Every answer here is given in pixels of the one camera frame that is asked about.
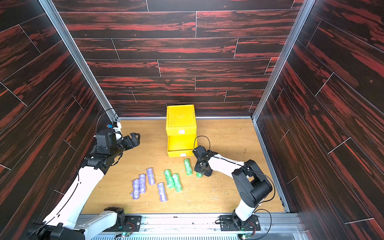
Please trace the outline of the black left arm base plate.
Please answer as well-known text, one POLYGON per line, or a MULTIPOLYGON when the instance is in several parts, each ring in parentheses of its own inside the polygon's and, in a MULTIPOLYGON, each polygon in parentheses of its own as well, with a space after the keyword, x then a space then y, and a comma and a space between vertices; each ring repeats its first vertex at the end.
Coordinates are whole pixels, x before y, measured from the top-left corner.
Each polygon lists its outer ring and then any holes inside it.
POLYGON ((111 232, 128 232, 135 233, 139 232, 141 228, 142 216, 139 215, 125 215, 125 220, 120 226, 113 226, 104 230, 104 233, 111 232))

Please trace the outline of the yellow plastic drawer box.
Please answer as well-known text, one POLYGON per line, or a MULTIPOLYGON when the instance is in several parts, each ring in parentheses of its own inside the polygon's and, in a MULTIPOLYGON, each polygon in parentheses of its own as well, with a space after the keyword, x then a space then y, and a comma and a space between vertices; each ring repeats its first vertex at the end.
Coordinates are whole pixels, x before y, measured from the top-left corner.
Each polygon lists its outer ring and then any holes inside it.
POLYGON ((192 156, 195 138, 197 137, 195 106, 168 106, 166 133, 168 136, 169 157, 192 156))

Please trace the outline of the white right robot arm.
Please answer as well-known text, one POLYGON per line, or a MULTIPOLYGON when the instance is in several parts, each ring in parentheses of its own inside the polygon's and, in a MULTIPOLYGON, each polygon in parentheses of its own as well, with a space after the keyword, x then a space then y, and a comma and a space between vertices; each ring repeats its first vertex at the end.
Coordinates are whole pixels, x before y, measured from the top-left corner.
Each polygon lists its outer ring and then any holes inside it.
POLYGON ((193 150, 197 158, 195 172, 210 177, 214 171, 220 172, 235 182, 241 201, 232 215, 220 216, 223 231, 259 230, 256 208, 274 189, 273 182, 253 160, 238 162, 221 156, 203 146, 193 150))

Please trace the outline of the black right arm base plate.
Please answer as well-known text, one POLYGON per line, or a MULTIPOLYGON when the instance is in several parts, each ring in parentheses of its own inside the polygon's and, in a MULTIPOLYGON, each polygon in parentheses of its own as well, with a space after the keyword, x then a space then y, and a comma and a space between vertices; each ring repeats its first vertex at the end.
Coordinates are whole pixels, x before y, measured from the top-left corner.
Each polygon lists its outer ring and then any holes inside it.
POLYGON ((221 215, 215 221, 219 225, 221 231, 254 231, 261 230, 259 219, 256 215, 251 215, 246 221, 242 221, 239 217, 233 215, 221 215))

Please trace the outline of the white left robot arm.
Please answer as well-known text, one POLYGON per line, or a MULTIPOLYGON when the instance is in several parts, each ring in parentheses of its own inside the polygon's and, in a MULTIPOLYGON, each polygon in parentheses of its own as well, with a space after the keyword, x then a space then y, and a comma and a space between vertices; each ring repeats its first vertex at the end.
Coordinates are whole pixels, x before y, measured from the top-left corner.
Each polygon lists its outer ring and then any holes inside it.
POLYGON ((121 132, 113 129, 96 134, 96 144, 84 158, 72 185, 43 222, 28 229, 28 240, 90 240, 107 229, 125 229, 128 222, 119 207, 108 207, 88 222, 77 224, 85 203, 109 168, 119 162, 124 151, 140 145, 140 134, 117 135, 121 132))

